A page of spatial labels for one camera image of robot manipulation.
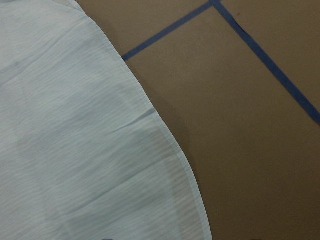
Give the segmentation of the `light blue button shirt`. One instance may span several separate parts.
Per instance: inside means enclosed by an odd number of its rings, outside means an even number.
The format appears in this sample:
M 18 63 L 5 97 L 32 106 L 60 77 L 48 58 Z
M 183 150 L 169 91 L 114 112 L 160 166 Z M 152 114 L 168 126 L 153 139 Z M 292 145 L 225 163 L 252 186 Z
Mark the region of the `light blue button shirt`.
M 0 3 L 0 237 L 212 238 L 184 152 L 73 0 Z

